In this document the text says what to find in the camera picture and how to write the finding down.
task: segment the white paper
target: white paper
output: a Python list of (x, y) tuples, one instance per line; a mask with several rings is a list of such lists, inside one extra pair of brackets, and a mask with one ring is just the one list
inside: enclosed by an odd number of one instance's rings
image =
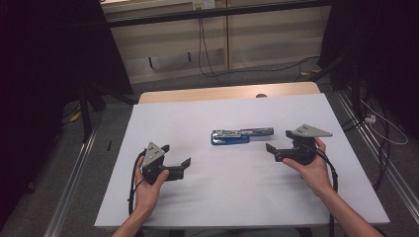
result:
[[(170, 145), (166, 166), (191, 157), (184, 180), (166, 182), (145, 226), (223, 228), (327, 224), (329, 212), (300, 175), (275, 162), (265, 143), (292, 148), (286, 130), (309, 124), (333, 133), (326, 153), (339, 175), (339, 194), (371, 223), (389, 222), (323, 94), (278, 98), (136, 105), (95, 226), (118, 227), (128, 217), (133, 162), (153, 141)], [(213, 146), (214, 129), (273, 127), (247, 144)]]

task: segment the hand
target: hand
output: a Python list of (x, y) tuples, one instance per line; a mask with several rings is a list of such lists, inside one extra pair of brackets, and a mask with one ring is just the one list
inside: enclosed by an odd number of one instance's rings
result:
[(135, 167), (135, 181), (136, 184), (140, 183), (135, 191), (135, 210), (123, 223), (123, 225), (121, 225), (121, 227), (113, 234), (113, 237), (136, 236), (142, 224), (151, 215), (154, 207), (156, 207), (161, 186), (169, 176), (169, 171), (164, 170), (157, 177), (154, 185), (149, 185), (144, 180), (144, 177), (141, 173), (141, 165), (143, 161), (144, 157), (139, 158), (138, 164)]
[(135, 183), (138, 184), (141, 182), (141, 184), (138, 185), (135, 191), (135, 210), (133, 213), (138, 213), (148, 218), (157, 204), (161, 186), (169, 176), (169, 171), (162, 171), (157, 177), (155, 183), (151, 186), (146, 180), (144, 180), (141, 173), (141, 165), (143, 161), (144, 157), (139, 158), (138, 164), (136, 165)]
[[(320, 151), (326, 152), (326, 145), (319, 138), (315, 138), (315, 143)], [(329, 192), (330, 189), (333, 190), (327, 172), (327, 164), (320, 156), (316, 155), (314, 160), (306, 166), (290, 158), (285, 158), (283, 163), (298, 171), (318, 197)]]

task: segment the table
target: table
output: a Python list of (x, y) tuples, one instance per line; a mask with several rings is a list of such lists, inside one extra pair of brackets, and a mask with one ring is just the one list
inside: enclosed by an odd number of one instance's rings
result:
[[(255, 99), (257, 94), (269, 97)], [(325, 96), (315, 84), (155, 92), (143, 94), (139, 101), (132, 111), (95, 223), (97, 227), (116, 228), (127, 218), (126, 187), (133, 160), (149, 141), (159, 146), (171, 145), (166, 166), (179, 165), (189, 157), (192, 164), (184, 180), (163, 186), (159, 203), (145, 227), (265, 228), (328, 224), (327, 209), (299, 174), (276, 163), (265, 150), (266, 142), (277, 148), (291, 148), (285, 130), (303, 123), (334, 134), (323, 140), (339, 175), (341, 197), (368, 222), (389, 221)], [(263, 126), (272, 126), (275, 135), (248, 144), (210, 145), (212, 129)]]

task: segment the finger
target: finger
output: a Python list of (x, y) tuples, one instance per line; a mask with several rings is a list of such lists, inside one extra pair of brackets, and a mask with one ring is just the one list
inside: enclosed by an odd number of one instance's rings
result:
[(326, 152), (326, 144), (324, 144), (324, 142), (322, 140), (320, 140), (320, 138), (315, 137), (314, 138), (315, 143), (317, 144), (317, 148), (321, 151)]
[(157, 187), (158, 189), (161, 188), (161, 186), (164, 184), (164, 182), (167, 180), (167, 177), (169, 176), (168, 170), (163, 170), (157, 177), (157, 180), (154, 182), (153, 187)]
[(303, 169), (303, 166), (301, 164), (290, 158), (284, 158), (283, 163), (298, 171), (299, 173), (301, 172), (301, 169)]
[(144, 157), (141, 156), (138, 160), (138, 163), (136, 164), (135, 179), (137, 181), (141, 181), (142, 179), (144, 179), (144, 177), (142, 176), (142, 173), (141, 173), (141, 165), (142, 165), (143, 161), (144, 161)]
[(141, 168), (142, 162), (144, 161), (144, 156), (141, 156), (138, 160), (138, 163), (136, 164), (136, 168)]

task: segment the gray carpet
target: gray carpet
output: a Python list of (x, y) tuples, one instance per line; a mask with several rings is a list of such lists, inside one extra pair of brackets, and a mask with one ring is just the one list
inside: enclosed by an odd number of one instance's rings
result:
[[(314, 63), (315, 60), (304, 63), (302, 70), (314, 69)], [(292, 64), (270, 65), (251, 69), (275, 70), (287, 65)], [(138, 99), (146, 91), (291, 82), (295, 80), (298, 71), (298, 67), (295, 67), (286, 71), (247, 71), (218, 77), (218, 80), (225, 85), (217, 82), (214, 78), (202, 75), (142, 83), (133, 85), (135, 91), (133, 97)], [(298, 78), (298, 80), (306, 80), (306, 77)], [(326, 94), (338, 120), (341, 123), (348, 120), (348, 115), (337, 99), (338, 92), (333, 92), (330, 89), (327, 78), (320, 80), (318, 85), (320, 90)], [(93, 224), (111, 177), (119, 148), (124, 139), (131, 107), (112, 98), (105, 99), (108, 104), (106, 110), (102, 113), (91, 113), (93, 118), (102, 117), (102, 121), (59, 236), (111, 236), (113, 233), (113, 231), (95, 228)], [(377, 177), (378, 165), (371, 150), (355, 129), (349, 130), (346, 134), (367, 175), (375, 179)], [(48, 161), (36, 180), (35, 192), (24, 195), (21, 198), (15, 211), (9, 217), (0, 237), (44, 235), (80, 151), (82, 138), (81, 120), (69, 123), (61, 129), (59, 139), (56, 141)], [(419, 154), (419, 146), (417, 139), (410, 138), (408, 145), (392, 145), (390, 154), (393, 163), (402, 176), (412, 189), (418, 193), (419, 180), (416, 172), (419, 167), (419, 161), (417, 161), (416, 157)], [(391, 221), (391, 223), (379, 228), (387, 236), (418, 236), (418, 224), (412, 218), (409, 210), (405, 207), (388, 179), (384, 178), (377, 194)], [(312, 232), (314, 236), (327, 236), (328, 228), (313, 227)], [(338, 227), (336, 233), (336, 236), (343, 236)], [(148, 236), (168, 236), (168, 231), (147, 231), (147, 234)]]

